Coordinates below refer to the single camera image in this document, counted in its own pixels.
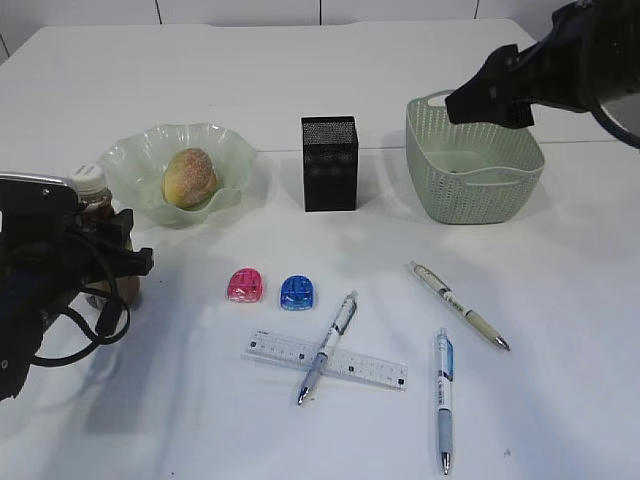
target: bottle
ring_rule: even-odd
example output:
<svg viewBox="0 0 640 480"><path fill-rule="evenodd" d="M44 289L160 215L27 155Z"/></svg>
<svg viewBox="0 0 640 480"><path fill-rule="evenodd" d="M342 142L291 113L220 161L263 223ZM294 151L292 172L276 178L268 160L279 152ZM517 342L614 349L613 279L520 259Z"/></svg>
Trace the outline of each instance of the bottle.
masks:
<svg viewBox="0 0 640 480"><path fill-rule="evenodd" d="M87 233L95 233L98 222L108 221L116 214L111 205L113 194L107 187L104 171L98 165L81 165L69 173L69 179L76 185L80 201L85 205L79 216L80 227ZM131 239L127 241L126 248L133 250ZM116 282L120 296L131 307L140 291L140 278L120 277ZM110 290L106 280L87 286L105 292ZM87 301L97 309L102 309L106 303L104 298L95 295L87 295Z"/></svg>

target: ruler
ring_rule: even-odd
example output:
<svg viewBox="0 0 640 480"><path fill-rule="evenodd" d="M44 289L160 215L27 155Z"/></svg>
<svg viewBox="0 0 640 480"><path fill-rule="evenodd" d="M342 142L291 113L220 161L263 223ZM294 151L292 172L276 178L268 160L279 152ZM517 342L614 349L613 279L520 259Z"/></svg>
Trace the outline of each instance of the ruler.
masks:
<svg viewBox="0 0 640 480"><path fill-rule="evenodd" d="M264 330L251 335L246 356L276 365L307 370L320 344ZM367 357L339 348L332 349L324 375L375 385L396 391L407 389L406 365Z"/></svg>

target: bread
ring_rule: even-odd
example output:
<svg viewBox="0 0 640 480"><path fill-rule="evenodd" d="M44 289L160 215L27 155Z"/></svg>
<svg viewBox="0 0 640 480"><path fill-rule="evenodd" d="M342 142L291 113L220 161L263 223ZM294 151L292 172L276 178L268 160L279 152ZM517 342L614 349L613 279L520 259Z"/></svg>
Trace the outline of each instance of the bread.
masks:
<svg viewBox="0 0 640 480"><path fill-rule="evenodd" d="M217 185L209 156L199 148L187 148L169 162L162 177L162 194L167 203L189 208L210 198Z"/></svg>

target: white bottle cap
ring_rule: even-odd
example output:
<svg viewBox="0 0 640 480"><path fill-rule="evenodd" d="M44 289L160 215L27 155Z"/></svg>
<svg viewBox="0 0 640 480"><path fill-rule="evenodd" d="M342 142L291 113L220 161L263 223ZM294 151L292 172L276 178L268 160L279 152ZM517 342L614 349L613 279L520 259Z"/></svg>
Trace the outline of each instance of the white bottle cap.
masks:
<svg viewBox="0 0 640 480"><path fill-rule="evenodd" d="M81 196L94 195L107 188L104 171L98 165L80 165L69 173L69 179L76 184Z"/></svg>

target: pen holder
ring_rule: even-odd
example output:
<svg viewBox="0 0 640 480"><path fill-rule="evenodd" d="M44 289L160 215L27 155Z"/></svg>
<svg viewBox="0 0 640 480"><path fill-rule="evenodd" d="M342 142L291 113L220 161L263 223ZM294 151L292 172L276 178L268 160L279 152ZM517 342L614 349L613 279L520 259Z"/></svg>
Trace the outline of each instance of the pen holder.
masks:
<svg viewBox="0 0 640 480"><path fill-rule="evenodd" d="M307 212L356 209L358 134L353 117L302 119Z"/></svg>

